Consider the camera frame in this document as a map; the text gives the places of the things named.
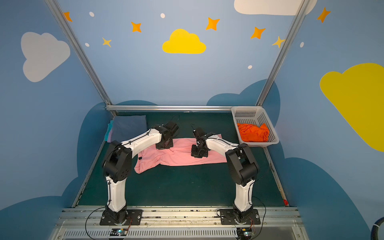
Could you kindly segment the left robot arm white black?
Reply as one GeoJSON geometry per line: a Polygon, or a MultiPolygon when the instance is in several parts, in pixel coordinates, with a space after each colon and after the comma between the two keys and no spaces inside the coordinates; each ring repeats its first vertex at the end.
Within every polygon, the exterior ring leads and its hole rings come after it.
{"type": "Polygon", "coordinates": [[[126,179],[132,169],[133,157],[151,146],[156,146],[157,150],[172,148],[178,129],[179,126],[170,121],[165,125],[155,125],[130,140],[110,143],[103,162],[103,175],[108,185],[105,218],[112,218],[116,225],[126,220],[126,179]]]}

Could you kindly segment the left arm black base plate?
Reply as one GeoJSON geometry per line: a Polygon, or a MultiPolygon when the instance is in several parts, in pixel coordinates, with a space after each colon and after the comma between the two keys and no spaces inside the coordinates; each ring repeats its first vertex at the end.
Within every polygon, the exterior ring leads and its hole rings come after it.
{"type": "Polygon", "coordinates": [[[101,226],[138,226],[142,219],[142,210],[127,210],[125,208],[113,212],[109,208],[103,211],[101,226]]]}

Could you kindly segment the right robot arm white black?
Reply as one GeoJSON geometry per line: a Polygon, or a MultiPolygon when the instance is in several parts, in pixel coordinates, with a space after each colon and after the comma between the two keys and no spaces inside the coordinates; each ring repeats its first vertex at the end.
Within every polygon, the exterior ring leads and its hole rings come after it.
{"type": "Polygon", "coordinates": [[[228,142],[213,133],[207,134],[202,128],[194,129],[193,135],[196,144],[192,145],[191,156],[206,158],[210,151],[214,151],[226,158],[231,178],[236,184],[234,218],[239,224],[246,223],[254,209],[253,186],[260,170],[250,147],[228,142]]]}

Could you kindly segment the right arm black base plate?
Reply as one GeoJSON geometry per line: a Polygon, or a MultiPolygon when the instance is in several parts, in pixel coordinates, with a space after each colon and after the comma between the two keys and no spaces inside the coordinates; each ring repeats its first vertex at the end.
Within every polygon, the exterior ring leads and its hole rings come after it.
{"type": "Polygon", "coordinates": [[[234,209],[219,209],[217,214],[222,225],[260,225],[261,219],[258,210],[239,212],[234,209]]]}

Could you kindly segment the white plastic laundry basket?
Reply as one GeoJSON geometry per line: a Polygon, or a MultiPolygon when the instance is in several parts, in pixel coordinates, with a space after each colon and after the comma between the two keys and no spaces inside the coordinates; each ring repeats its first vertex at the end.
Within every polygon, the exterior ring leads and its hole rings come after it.
{"type": "Polygon", "coordinates": [[[246,143],[250,147],[268,147],[279,143],[280,140],[274,126],[263,107],[235,106],[231,108],[231,112],[240,144],[246,143]],[[268,140],[264,142],[245,142],[238,128],[239,124],[251,124],[258,128],[265,125],[269,130],[268,140]]]}

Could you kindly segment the pink t shirt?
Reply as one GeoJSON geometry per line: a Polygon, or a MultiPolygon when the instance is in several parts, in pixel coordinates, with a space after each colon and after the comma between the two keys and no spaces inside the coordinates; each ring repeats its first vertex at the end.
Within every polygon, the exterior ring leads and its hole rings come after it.
{"type": "Polygon", "coordinates": [[[174,139],[174,146],[170,149],[158,150],[153,145],[138,154],[138,160],[134,167],[137,174],[141,174],[158,165],[180,167],[205,164],[226,163],[226,157],[210,151],[207,157],[195,158],[191,156],[192,145],[196,143],[193,138],[174,139]]]}

